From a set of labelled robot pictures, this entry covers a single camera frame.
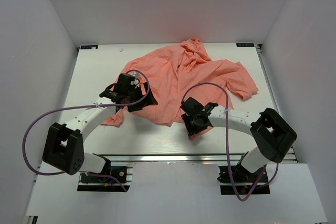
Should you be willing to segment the salmon pink jacket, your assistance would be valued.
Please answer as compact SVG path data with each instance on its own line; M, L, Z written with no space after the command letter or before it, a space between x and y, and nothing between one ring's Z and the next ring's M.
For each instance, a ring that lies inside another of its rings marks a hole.
M220 87L243 101L258 92L254 80L240 62L212 60L198 38L159 48L128 62L122 71L131 69L144 73L140 80L149 81L158 102L133 115L157 125L171 126L183 121L182 97L193 97L203 105L214 102L232 108L231 99Z

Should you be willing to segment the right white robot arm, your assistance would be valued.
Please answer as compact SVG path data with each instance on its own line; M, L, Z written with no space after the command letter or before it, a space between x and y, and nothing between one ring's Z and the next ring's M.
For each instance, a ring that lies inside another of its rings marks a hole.
M211 102L203 106L193 98L182 102L180 108L184 111L182 120L189 137L209 127L224 127L253 137L257 146L237 165L237 175L245 182L268 163L281 163L297 139L294 129L271 108L260 113L243 112Z

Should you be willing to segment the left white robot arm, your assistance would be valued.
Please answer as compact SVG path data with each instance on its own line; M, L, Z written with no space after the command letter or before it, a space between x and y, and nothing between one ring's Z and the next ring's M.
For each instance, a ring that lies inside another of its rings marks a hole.
M98 181L108 180L110 161L103 156L86 153L84 142L100 124L121 109L134 112L158 104L149 80L140 82L143 76L138 70L119 74L117 82L107 86L92 105L85 105L78 116L65 123L54 123L48 130L43 162L68 175L93 173Z

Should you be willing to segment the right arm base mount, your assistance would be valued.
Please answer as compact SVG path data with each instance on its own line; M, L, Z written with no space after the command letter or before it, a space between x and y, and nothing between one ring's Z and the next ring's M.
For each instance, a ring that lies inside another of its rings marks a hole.
M258 181L257 186L252 191L252 195L269 195L269 181L266 169L261 167L256 172L250 173L243 171L243 168L240 165L231 165L233 181L235 182L236 190L239 195L246 196L249 191L252 189L254 183ZM220 186L221 195L235 195L232 183L229 177L229 169L227 165L222 165L218 167L218 177L217 181Z

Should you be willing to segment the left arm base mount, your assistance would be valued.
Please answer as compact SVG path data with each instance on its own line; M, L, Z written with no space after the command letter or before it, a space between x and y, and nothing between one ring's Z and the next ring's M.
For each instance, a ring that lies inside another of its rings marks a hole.
M100 174L81 172L77 191L126 193L131 186L133 166L130 162L111 161Z

